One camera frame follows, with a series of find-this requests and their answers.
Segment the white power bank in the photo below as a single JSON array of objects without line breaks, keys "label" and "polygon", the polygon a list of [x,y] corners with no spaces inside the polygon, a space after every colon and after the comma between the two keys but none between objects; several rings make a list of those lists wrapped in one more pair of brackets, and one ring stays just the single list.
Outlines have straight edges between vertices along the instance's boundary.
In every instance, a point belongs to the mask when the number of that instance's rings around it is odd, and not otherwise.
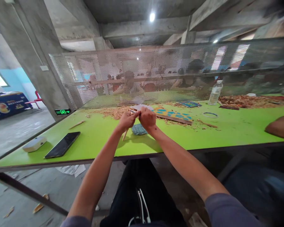
[{"label": "white power bank", "polygon": [[43,144],[46,143],[46,137],[36,137],[23,147],[25,152],[33,152],[38,150]]}]

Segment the black pants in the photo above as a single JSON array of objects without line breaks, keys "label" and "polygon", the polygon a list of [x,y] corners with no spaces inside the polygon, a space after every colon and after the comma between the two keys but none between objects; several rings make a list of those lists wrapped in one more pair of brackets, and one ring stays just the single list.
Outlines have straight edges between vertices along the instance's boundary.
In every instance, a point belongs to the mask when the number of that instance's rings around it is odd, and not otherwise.
[{"label": "black pants", "polygon": [[100,227],[125,227],[132,217],[140,216],[136,189],[142,190],[151,222],[163,221],[170,227],[187,226],[152,162],[137,159],[127,162],[109,216],[101,221]]}]

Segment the purple sleeve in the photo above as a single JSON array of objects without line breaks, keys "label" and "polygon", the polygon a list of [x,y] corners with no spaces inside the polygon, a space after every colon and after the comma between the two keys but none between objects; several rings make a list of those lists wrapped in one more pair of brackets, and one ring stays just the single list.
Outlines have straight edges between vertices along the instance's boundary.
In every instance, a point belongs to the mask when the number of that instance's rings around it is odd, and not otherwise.
[{"label": "purple sleeve", "polygon": [[91,227],[91,222],[82,216],[73,216],[65,219],[60,227]]},{"label": "purple sleeve", "polygon": [[212,227],[263,227],[233,196],[217,193],[205,200]]}]

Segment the plastic water bottle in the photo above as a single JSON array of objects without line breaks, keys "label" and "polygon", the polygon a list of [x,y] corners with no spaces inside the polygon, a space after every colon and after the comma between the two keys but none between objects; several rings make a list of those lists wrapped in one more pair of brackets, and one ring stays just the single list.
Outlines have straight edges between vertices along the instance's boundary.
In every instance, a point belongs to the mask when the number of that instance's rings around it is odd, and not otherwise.
[{"label": "plastic water bottle", "polygon": [[216,105],[219,99],[219,96],[222,91],[222,80],[218,80],[217,83],[212,87],[211,94],[208,100],[208,105]]}]

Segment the metal table leg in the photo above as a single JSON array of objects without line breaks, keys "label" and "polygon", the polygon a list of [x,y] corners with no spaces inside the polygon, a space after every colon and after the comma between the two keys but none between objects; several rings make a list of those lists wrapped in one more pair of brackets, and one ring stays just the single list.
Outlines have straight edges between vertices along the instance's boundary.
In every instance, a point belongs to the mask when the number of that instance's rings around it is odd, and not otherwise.
[{"label": "metal table leg", "polygon": [[236,165],[245,157],[247,150],[239,151],[219,173],[217,179],[222,182],[228,174],[236,167]]},{"label": "metal table leg", "polygon": [[29,197],[32,200],[37,201],[38,203],[42,203],[44,206],[47,206],[64,216],[67,216],[68,214],[68,211],[59,207],[57,204],[53,203],[52,201],[47,200],[37,192],[31,190],[27,186],[21,184],[20,182],[16,181],[15,179],[13,179],[12,177],[10,177],[5,173],[0,173],[0,183],[12,188],[13,190],[23,194],[24,196]]}]

